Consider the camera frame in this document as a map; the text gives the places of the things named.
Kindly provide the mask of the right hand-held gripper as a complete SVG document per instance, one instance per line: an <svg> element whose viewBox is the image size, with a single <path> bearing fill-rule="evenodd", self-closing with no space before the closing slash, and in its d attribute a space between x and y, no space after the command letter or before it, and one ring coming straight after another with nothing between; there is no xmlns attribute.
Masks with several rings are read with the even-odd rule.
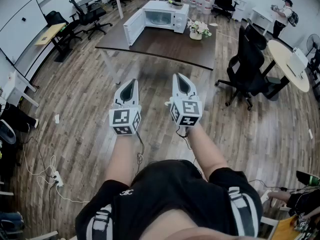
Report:
<svg viewBox="0 0 320 240"><path fill-rule="evenodd" d="M169 106L171 117L177 126L193 127L202 118L202 102L180 98L182 94L197 95L195 84L181 73L172 77L172 97L165 102Z"/></svg>

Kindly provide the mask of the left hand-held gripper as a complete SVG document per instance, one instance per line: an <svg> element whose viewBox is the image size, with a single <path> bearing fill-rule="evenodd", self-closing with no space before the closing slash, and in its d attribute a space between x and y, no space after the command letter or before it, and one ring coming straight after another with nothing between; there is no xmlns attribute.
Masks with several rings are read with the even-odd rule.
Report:
<svg viewBox="0 0 320 240"><path fill-rule="evenodd" d="M109 125L118 136L137 133L141 122L139 83L133 78L119 87L114 94L113 107L109 110Z"/></svg>

